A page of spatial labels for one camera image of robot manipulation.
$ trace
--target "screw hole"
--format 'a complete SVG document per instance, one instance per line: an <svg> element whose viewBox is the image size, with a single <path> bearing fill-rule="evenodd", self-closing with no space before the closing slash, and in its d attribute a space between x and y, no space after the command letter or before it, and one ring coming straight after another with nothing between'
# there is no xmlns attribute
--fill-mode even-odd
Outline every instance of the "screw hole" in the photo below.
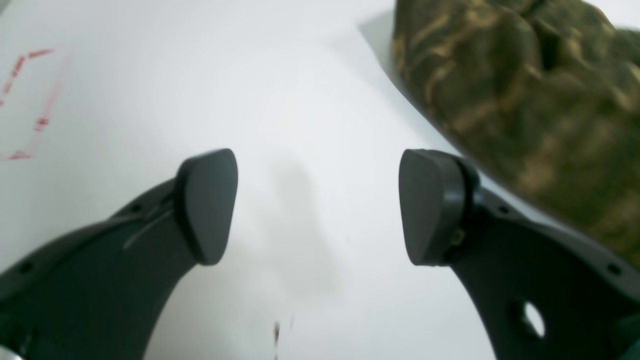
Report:
<svg viewBox="0 0 640 360"><path fill-rule="evenodd" d="M607 270L614 275L622 274L622 269L615 264L609 264L609 266L607 266Z"/></svg>
<svg viewBox="0 0 640 360"><path fill-rule="evenodd" d="M30 271L33 270L33 264L32 263L24 263L22 264L22 266L20 266L20 274L26 274Z"/></svg>
<svg viewBox="0 0 640 360"><path fill-rule="evenodd" d="M517 309L518 323L524 331L531 337L541 340L545 337L547 330L545 321L538 308L530 302L521 302Z"/></svg>

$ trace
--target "small dark stain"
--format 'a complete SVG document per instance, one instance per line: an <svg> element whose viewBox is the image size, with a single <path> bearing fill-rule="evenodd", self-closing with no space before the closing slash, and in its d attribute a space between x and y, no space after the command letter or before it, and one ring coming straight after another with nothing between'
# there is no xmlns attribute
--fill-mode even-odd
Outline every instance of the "small dark stain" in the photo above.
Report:
<svg viewBox="0 0 640 360"><path fill-rule="evenodd" d="M275 336L275 345L278 346L278 339L280 338L280 323L276 322L273 326L273 334Z"/></svg>

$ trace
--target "white surface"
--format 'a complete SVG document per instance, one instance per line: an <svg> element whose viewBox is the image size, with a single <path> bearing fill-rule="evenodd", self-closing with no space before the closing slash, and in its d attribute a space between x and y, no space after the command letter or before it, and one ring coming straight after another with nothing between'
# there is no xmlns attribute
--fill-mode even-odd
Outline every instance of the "white surface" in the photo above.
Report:
<svg viewBox="0 0 640 360"><path fill-rule="evenodd" d="M382 69L393 5L12 2L0 81L20 54L62 50L21 73L0 147L31 129L24 99L64 54L73 65L35 157L0 162L0 270L229 147L240 183L227 253L183 278L147 359L273 359L275 322L280 360L493 359L453 273L414 267L404 249L402 152L454 150ZM638 13L601 5L618 23Z"/></svg>

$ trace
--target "camouflage cloth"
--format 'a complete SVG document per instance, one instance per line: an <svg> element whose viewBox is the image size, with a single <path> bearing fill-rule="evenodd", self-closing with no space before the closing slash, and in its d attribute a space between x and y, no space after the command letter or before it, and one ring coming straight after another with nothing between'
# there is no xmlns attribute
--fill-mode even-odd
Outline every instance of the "camouflage cloth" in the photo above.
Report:
<svg viewBox="0 0 640 360"><path fill-rule="evenodd" d="M397 0L393 50L463 152L640 270L640 33L581 0Z"/></svg>

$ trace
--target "camouflage fabric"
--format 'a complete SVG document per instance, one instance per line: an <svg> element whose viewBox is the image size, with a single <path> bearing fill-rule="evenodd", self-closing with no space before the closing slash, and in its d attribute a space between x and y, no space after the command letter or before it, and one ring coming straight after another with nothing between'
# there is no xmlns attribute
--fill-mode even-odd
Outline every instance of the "camouflage fabric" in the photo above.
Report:
<svg viewBox="0 0 640 360"><path fill-rule="evenodd" d="M640 33L581 0L398 0L393 50L483 170L640 270Z"/></svg>

